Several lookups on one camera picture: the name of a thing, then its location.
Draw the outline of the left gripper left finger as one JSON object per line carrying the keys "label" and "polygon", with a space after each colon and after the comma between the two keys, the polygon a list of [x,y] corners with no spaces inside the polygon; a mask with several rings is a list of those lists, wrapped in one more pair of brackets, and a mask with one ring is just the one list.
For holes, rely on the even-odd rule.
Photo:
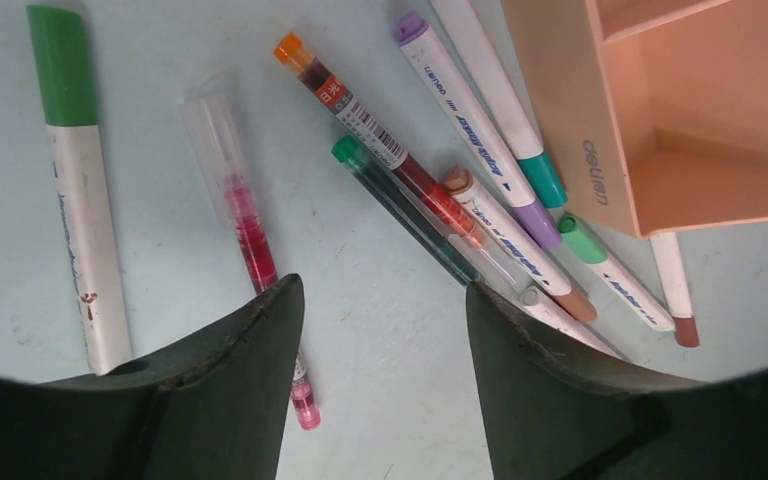
{"label": "left gripper left finger", "polygon": [[0,378],[0,479],[272,479],[304,318],[300,276],[105,376]]}

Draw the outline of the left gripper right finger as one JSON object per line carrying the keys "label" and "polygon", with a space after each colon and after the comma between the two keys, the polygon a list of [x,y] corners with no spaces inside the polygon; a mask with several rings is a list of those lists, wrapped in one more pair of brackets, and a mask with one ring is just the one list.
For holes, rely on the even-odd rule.
{"label": "left gripper right finger", "polygon": [[615,358],[470,285],[498,479],[768,479],[768,369],[714,383]]}

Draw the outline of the red marker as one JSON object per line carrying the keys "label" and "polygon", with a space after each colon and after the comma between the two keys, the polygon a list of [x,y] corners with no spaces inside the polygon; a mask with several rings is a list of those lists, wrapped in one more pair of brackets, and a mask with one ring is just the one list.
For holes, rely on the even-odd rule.
{"label": "red marker", "polygon": [[518,270],[463,208],[292,32],[275,57],[349,130],[402,193],[479,272],[481,280],[515,286]]}

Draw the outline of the dark green pen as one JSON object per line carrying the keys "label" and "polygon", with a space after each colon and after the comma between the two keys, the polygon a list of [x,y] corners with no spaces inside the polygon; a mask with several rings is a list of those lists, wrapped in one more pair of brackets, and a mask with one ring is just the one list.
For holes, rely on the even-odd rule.
{"label": "dark green pen", "polygon": [[468,286],[481,280],[474,266],[402,193],[385,168],[370,158],[355,137],[342,136],[332,146],[331,154],[456,281]]}

